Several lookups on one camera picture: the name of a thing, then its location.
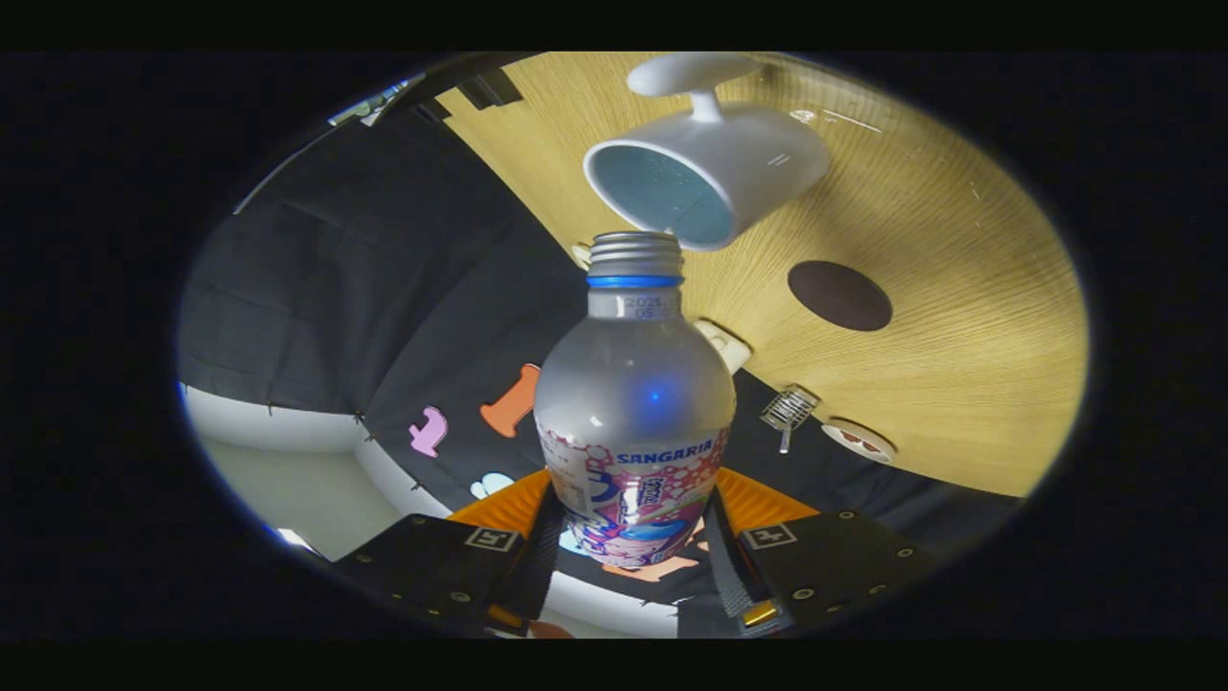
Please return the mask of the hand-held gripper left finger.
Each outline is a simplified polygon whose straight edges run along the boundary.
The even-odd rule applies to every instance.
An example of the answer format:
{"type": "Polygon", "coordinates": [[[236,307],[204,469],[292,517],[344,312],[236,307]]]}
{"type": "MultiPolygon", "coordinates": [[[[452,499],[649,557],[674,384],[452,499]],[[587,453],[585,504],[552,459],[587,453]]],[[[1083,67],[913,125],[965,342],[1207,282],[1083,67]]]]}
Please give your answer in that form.
{"type": "Polygon", "coordinates": [[[442,632],[526,637],[546,605],[564,517],[540,469],[456,514],[405,515],[334,569],[442,632]]]}

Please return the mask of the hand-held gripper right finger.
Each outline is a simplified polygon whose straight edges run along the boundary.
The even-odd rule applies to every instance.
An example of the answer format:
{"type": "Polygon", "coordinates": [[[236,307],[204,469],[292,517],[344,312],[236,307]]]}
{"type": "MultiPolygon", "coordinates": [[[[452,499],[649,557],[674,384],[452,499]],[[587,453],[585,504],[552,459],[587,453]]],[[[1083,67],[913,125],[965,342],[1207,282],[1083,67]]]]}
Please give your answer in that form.
{"type": "Polygon", "coordinates": [[[818,512],[732,469],[716,476],[705,534],[720,608],[737,637],[841,623],[939,565],[860,512],[818,512]]]}

